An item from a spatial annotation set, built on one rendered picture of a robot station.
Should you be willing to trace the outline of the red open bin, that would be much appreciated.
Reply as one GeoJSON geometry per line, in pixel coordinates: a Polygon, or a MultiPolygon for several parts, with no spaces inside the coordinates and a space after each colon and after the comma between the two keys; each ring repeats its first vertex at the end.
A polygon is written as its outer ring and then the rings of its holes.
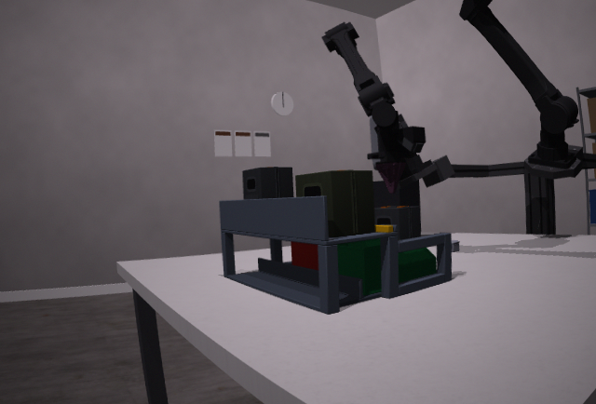
{"type": "Polygon", "coordinates": [[[318,270],[318,245],[291,242],[293,265],[318,270]]]}

